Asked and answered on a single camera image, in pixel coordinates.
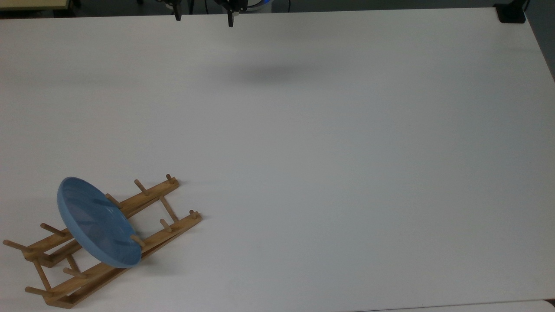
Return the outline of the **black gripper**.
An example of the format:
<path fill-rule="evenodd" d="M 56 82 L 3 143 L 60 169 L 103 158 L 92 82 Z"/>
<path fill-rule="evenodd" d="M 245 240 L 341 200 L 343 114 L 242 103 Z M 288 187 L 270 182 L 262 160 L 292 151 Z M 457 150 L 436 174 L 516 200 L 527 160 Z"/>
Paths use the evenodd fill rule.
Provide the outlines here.
<path fill-rule="evenodd" d="M 234 16 L 236 12 L 245 12 L 248 8 L 247 0 L 221 0 L 220 6 L 227 11 L 228 26 L 234 26 Z M 174 4 L 174 16 L 177 21 L 182 20 L 182 6 L 180 3 Z"/>

